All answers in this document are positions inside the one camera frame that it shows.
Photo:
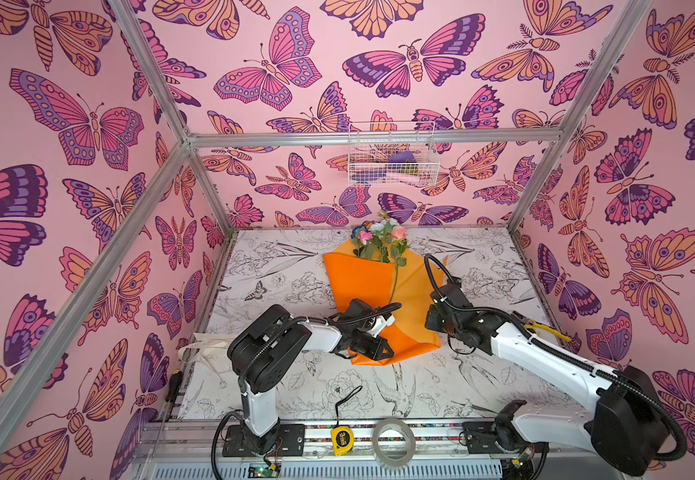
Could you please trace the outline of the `orange wrapping paper sheet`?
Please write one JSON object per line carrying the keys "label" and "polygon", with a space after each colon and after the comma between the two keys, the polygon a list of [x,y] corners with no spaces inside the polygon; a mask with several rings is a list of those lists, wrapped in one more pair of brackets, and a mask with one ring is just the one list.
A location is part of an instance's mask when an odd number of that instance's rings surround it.
{"label": "orange wrapping paper sheet", "polygon": [[423,258],[413,250],[403,253],[407,264],[396,268],[392,263],[379,261],[377,254],[369,260],[355,256],[353,242],[347,241],[325,253],[323,261],[332,296],[339,312],[347,310],[349,302],[359,299],[373,308],[399,302],[401,309],[393,313],[395,323],[379,335],[389,340],[393,358],[371,360],[359,354],[351,363],[360,366],[385,366],[409,360],[441,348],[439,334],[425,328],[427,312],[433,305],[431,283],[443,283],[445,274],[433,268],[433,280],[427,276]]}

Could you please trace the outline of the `small pink fake rose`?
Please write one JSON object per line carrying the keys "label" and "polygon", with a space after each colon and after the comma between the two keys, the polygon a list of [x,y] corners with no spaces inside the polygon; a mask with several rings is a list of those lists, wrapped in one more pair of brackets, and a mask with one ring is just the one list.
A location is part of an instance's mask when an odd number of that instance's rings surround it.
{"label": "small pink fake rose", "polygon": [[375,234],[369,230],[367,233],[363,233],[361,235],[361,240],[353,240],[351,238],[351,241],[353,242],[353,254],[355,254],[355,257],[363,260],[373,260],[375,258],[375,252],[377,252],[377,238],[375,238]]}

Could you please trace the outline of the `white fake rose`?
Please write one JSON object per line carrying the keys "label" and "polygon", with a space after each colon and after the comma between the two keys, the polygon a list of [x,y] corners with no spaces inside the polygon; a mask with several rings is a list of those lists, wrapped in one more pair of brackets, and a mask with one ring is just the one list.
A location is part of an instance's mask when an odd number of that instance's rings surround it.
{"label": "white fake rose", "polygon": [[379,211],[379,219],[367,224],[367,232],[371,238],[371,245],[377,252],[377,259],[383,263],[391,262],[391,247],[395,238],[393,232],[399,224],[385,210]]}

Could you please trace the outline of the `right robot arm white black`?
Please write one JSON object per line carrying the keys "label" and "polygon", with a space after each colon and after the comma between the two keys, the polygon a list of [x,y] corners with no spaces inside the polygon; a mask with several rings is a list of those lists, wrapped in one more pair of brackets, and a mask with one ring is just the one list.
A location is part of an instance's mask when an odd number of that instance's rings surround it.
{"label": "right robot arm white black", "polygon": [[543,470],[553,444],[593,452],[629,477],[643,476],[655,461],[685,457],[687,434],[661,404],[645,372],[617,370],[557,347],[532,332],[525,316],[474,306],[455,276],[445,278],[445,285],[429,280],[433,304],[425,320],[428,330],[465,344],[471,353],[480,351],[535,374],[585,410],[543,413],[531,411],[525,400],[513,400],[497,415],[463,425],[461,445],[479,453],[539,447],[535,474]]}

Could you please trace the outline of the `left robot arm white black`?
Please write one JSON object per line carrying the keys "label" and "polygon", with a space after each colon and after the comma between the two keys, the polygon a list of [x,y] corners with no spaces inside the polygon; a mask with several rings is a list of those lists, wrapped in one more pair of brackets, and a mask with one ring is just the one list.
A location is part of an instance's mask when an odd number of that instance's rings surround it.
{"label": "left robot arm white black", "polygon": [[304,426],[284,427],[276,410],[276,388],[303,352],[321,352],[343,360],[371,361],[395,357],[383,334],[395,324],[399,302],[373,307],[353,299],[345,312],[328,317],[294,316],[274,304],[254,320],[227,350],[242,407],[224,414],[214,432],[209,454],[215,479],[223,478],[221,455],[256,456],[264,469],[278,469],[272,459],[282,448],[302,454]]}

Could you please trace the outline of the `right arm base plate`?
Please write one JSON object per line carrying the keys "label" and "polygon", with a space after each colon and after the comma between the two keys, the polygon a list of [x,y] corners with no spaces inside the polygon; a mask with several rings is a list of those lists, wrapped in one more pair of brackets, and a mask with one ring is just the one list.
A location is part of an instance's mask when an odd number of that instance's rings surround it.
{"label": "right arm base plate", "polygon": [[489,418],[463,423],[459,444],[465,446],[469,454],[502,455],[519,462],[549,452],[549,446],[545,442],[529,443],[510,423],[499,423]]}

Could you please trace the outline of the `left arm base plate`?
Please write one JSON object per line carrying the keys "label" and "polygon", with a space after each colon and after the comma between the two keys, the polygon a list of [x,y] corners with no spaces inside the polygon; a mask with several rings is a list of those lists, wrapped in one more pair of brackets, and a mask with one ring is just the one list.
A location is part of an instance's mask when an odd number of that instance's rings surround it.
{"label": "left arm base plate", "polygon": [[231,425],[225,432],[221,455],[226,458],[301,457],[304,440],[304,424],[280,424],[263,436],[254,435],[244,424]]}

